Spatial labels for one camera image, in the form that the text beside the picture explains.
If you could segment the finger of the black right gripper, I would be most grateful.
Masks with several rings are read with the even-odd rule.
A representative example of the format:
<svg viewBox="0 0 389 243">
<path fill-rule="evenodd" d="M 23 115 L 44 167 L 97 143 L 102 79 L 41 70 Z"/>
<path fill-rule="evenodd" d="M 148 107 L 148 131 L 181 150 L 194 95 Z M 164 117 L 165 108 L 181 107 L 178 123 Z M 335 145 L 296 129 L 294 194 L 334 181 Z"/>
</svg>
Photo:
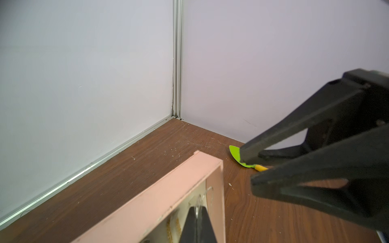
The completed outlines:
<svg viewBox="0 0 389 243">
<path fill-rule="evenodd" d="M 381 126 L 251 177 L 252 194 L 363 227 L 389 227 L 389 128 Z"/>
</svg>

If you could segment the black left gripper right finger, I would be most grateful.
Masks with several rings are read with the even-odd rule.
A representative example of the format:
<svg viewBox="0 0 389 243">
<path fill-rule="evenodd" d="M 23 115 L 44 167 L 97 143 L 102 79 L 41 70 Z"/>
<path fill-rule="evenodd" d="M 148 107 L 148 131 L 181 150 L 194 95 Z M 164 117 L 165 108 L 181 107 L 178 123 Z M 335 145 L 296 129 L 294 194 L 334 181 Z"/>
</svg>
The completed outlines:
<svg viewBox="0 0 389 243">
<path fill-rule="evenodd" d="M 198 242 L 217 243 L 208 211 L 204 206 L 201 206 L 198 212 Z"/>
</svg>

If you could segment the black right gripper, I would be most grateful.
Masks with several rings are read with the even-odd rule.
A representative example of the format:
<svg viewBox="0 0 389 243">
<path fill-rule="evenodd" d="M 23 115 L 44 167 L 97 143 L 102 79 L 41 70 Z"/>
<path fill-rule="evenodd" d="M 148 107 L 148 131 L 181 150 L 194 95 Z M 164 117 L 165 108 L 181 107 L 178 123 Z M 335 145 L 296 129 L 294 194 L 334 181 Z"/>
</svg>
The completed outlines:
<svg viewBox="0 0 389 243">
<path fill-rule="evenodd" d="M 302 144 L 270 149 L 303 130 Z M 327 145 L 356 138 L 389 144 L 389 77 L 355 69 L 327 83 L 282 121 L 240 148 L 241 162 L 274 166 Z"/>
</svg>

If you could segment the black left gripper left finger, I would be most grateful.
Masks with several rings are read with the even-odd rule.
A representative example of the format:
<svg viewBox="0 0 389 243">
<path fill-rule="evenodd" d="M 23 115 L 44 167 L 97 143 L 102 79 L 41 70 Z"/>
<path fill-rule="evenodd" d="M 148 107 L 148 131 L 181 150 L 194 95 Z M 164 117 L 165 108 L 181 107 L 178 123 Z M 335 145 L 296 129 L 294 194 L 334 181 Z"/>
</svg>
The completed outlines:
<svg viewBox="0 0 389 243">
<path fill-rule="evenodd" d="M 198 207 L 191 207 L 182 230 L 179 243 L 197 243 L 198 242 Z"/>
</svg>

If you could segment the pink jewelry box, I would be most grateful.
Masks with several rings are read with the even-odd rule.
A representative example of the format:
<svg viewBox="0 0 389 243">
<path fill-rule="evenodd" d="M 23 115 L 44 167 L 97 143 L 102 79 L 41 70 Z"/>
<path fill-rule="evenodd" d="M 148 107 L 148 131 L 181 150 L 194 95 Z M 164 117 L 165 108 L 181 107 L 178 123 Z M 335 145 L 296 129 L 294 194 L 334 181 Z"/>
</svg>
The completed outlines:
<svg viewBox="0 0 389 243">
<path fill-rule="evenodd" d="M 217 242 L 226 241 L 223 161 L 196 151 L 185 162 L 76 238 L 76 243 L 171 242 L 198 198 Z"/>
</svg>

